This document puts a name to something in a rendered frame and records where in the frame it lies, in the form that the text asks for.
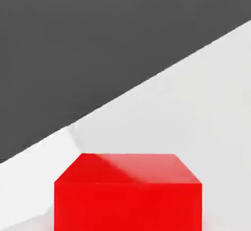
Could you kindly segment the small red cube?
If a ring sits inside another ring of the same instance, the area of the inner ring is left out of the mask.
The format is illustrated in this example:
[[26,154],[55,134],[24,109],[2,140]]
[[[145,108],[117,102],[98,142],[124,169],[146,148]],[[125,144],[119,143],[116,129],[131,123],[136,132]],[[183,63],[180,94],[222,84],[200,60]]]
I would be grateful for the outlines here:
[[54,183],[53,231],[202,231],[202,183],[174,154],[81,154]]

